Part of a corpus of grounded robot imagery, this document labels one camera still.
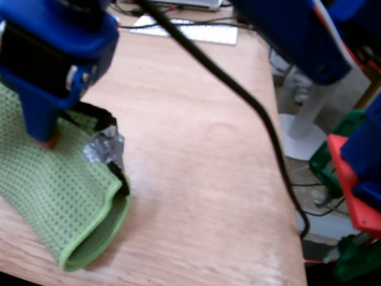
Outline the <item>blue gripper black motor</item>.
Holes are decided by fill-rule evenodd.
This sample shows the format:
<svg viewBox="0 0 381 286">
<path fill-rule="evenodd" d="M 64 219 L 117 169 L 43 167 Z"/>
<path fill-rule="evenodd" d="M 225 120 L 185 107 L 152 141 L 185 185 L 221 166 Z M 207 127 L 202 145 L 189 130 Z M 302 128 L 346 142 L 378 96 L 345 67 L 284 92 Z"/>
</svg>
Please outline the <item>blue gripper black motor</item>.
<svg viewBox="0 0 381 286">
<path fill-rule="evenodd" d="M 26 131 L 54 147 L 57 122 L 109 69 L 119 39 L 109 1 L 1 1 L 1 77 Z"/>
</svg>

